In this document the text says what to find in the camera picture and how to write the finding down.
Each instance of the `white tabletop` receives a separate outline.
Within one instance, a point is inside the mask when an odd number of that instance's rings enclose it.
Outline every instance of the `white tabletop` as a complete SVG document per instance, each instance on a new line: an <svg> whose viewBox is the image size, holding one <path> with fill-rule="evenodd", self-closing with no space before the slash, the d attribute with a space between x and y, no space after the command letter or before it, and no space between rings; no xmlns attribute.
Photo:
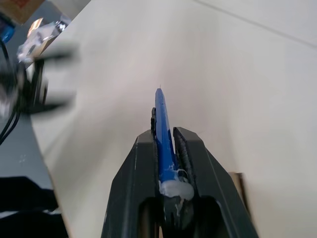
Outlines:
<svg viewBox="0 0 317 238"><path fill-rule="evenodd" d="M73 237L100 237L112 179L150 128L158 87L171 126L245 173L261 237L316 237L317 51L298 40L307 32L278 34L190 0L91 1L50 46L74 42L80 60L45 71L49 94L76 92L75 106L33 118Z"/></svg>

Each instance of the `white table surface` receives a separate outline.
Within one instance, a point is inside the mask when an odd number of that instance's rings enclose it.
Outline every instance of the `white table surface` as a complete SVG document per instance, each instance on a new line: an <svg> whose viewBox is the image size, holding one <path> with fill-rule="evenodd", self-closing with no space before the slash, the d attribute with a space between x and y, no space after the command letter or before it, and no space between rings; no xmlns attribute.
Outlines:
<svg viewBox="0 0 317 238"><path fill-rule="evenodd" d="M150 128L160 86L170 125L195 131L228 171L245 173L261 237L316 237L316 24L297 16L291 28L278 10L269 23L248 21L226 12L229 0L225 11L205 2L92 0L50 46L73 42L80 55L45 71L49 94L76 91L75 106L33 118L73 237L100 237L112 179Z"/></svg>

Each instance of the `blurry black object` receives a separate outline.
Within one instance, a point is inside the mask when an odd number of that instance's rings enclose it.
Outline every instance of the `blurry black object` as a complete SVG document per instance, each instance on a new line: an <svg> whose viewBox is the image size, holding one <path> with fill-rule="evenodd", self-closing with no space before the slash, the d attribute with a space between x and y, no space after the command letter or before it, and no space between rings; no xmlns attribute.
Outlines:
<svg viewBox="0 0 317 238"><path fill-rule="evenodd" d="M67 238L53 190L42 189L27 177L0 178L0 212L17 213L0 219L3 238Z"/></svg>
<svg viewBox="0 0 317 238"><path fill-rule="evenodd" d="M6 68L0 71L0 93L4 94L4 96L0 94L0 101L6 95L13 95L11 116L0 133L1 145L17 125L21 114L32 115L49 112L68 104L69 100L46 103L48 87L42 82L42 74L46 61L69 59L72 51L58 52L54 55L34 59L34 73L29 80L26 65L23 62L11 65L5 44L2 41L0 41L0 46L6 60Z"/></svg>

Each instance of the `blue component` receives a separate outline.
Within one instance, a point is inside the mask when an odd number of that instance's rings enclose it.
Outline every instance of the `blue component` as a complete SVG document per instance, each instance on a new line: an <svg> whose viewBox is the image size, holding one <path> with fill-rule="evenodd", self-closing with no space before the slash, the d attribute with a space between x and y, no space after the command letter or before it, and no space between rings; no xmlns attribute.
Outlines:
<svg viewBox="0 0 317 238"><path fill-rule="evenodd" d="M155 108L159 180L160 182L178 180L176 172L178 164L173 150L165 98L160 88L155 93Z"/></svg>

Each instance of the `gray surface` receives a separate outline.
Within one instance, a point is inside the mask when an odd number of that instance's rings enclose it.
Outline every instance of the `gray surface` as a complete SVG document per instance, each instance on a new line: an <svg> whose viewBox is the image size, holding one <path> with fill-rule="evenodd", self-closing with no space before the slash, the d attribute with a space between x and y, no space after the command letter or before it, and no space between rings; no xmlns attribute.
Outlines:
<svg viewBox="0 0 317 238"><path fill-rule="evenodd" d="M51 2L44 2L23 25L15 28L15 33L6 44L11 60L19 45L23 44L29 27L38 18L44 17L48 22L57 21L60 12ZM0 62L4 60L0 53ZM0 120L2 131L6 120ZM0 177L27 176L42 188L53 188L48 170L42 160L29 117L21 117L14 131L0 146Z"/></svg>

